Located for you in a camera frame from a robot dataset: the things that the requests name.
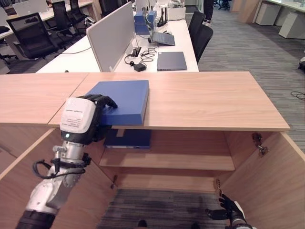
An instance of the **wooden panel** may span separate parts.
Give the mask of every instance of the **wooden panel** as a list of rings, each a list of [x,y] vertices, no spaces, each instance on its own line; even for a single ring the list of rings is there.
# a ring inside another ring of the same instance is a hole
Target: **wooden panel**
[[[33,188],[41,181],[32,173],[32,163],[50,161],[52,147],[61,144],[59,130],[49,130],[0,175],[0,228],[14,228],[29,201]],[[93,162],[73,188],[59,212],[54,228],[94,229],[116,193],[111,181]]]
[[[90,73],[73,96],[84,95],[99,81],[120,80],[149,80],[144,126],[133,128],[289,129],[249,72]],[[58,126],[60,117],[61,110],[49,124]]]
[[[252,140],[254,132],[245,131],[225,131],[229,150],[235,168],[238,168],[255,150],[256,146]],[[260,132],[262,135],[262,143],[271,135],[271,132]]]
[[[9,154],[0,146],[0,173],[2,173],[15,159],[16,157]]]
[[[239,10],[238,20],[243,23],[252,23],[260,0],[243,0]]]
[[[222,131],[152,131],[151,149],[106,149],[100,166],[233,171]]]
[[[47,124],[86,75],[0,75],[0,123]]]
[[[222,185],[237,200],[247,221],[259,229],[300,229],[305,225],[305,155],[284,133],[273,133]]]
[[[146,175],[169,175],[183,177],[217,177],[227,174],[227,171],[211,171],[198,169],[171,169],[171,168],[129,168],[129,167],[102,167],[103,172],[113,179],[114,175],[146,174]]]
[[[232,13],[239,12],[239,10],[242,6],[242,3],[243,3],[243,0],[232,0],[230,12],[232,12]]]
[[[49,128],[30,126],[0,126],[0,147],[12,156],[19,157]]]
[[[119,188],[215,192],[213,181],[211,177],[125,174],[117,184]]]

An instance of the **mesh chair back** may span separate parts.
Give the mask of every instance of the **mesh chair back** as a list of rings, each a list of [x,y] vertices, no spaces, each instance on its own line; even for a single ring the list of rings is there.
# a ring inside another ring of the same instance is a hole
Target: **mesh chair back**
[[[202,53],[204,52],[207,44],[209,43],[212,37],[213,37],[213,30],[208,26],[200,25],[198,32],[195,36],[194,46],[193,46],[197,63],[199,62]]]
[[[26,57],[30,59],[44,57],[58,50],[58,46],[50,39],[39,13],[7,20],[7,22]]]
[[[194,46],[195,36],[198,32],[200,25],[202,25],[204,19],[205,19],[205,15],[198,11],[194,12],[194,14],[192,16],[192,20],[189,25],[189,33],[190,33],[190,37],[191,37],[193,46]]]
[[[81,14],[81,10],[78,5],[78,0],[70,0],[70,5],[72,14]]]
[[[108,15],[119,7],[119,3],[117,0],[99,0],[99,1],[103,15]]]
[[[72,23],[68,17],[67,11],[66,11],[66,4],[65,1],[58,1],[53,2],[53,11],[54,11],[54,18],[56,21],[56,26],[58,30],[65,30],[72,26]]]

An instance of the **wooden cabinet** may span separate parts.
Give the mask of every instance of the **wooden cabinet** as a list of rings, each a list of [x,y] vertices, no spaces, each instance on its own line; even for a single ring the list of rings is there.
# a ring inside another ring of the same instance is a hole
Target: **wooden cabinet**
[[[90,73],[66,94],[83,95],[99,81],[145,79],[150,94],[144,125],[128,128],[151,129],[151,148],[105,149],[103,142],[88,146],[91,165],[53,228],[95,228],[117,188],[216,192],[215,183],[241,204],[251,225],[304,228],[305,156],[250,73]],[[40,181],[32,163],[49,161],[53,145],[61,145],[61,101],[53,103],[55,113],[46,115],[51,119],[45,127],[56,128],[29,146],[3,147],[12,152],[28,148],[0,174],[0,228],[14,228]],[[261,145],[268,148],[264,156],[253,133],[261,134]]]

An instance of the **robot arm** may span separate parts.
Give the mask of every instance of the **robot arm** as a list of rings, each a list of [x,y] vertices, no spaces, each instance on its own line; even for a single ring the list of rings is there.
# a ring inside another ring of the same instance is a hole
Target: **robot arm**
[[[84,148],[92,141],[104,138],[109,126],[100,125],[102,109],[117,104],[108,96],[86,95],[69,98],[61,116],[62,146],[54,146],[55,158],[49,165],[44,160],[33,165],[34,173],[43,179],[32,191],[26,209],[19,220],[17,229],[49,229],[69,193],[85,173],[91,158]],[[49,171],[41,175],[38,165]]]
[[[230,226],[226,229],[255,229],[251,225],[247,224],[244,216],[244,212],[238,202],[230,200],[225,194],[221,194],[222,198],[219,198],[220,206],[223,209],[220,210],[206,210],[208,217],[214,220],[230,220]]]

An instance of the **person's foot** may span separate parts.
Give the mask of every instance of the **person's foot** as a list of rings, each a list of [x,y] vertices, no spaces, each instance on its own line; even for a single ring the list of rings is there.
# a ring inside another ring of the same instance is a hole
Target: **person's foot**
[[[143,219],[141,219],[141,220],[138,222],[138,227],[146,228],[146,227],[147,227],[146,221],[143,220]]]
[[[199,224],[196,222],[196,223],[193,223],[193,224],[192,224],[191,229],[200,229],[200,226],[199,226]]]
[[[205,23],[205,26],[211,27],[211,21],[207,21],[207,22]]]

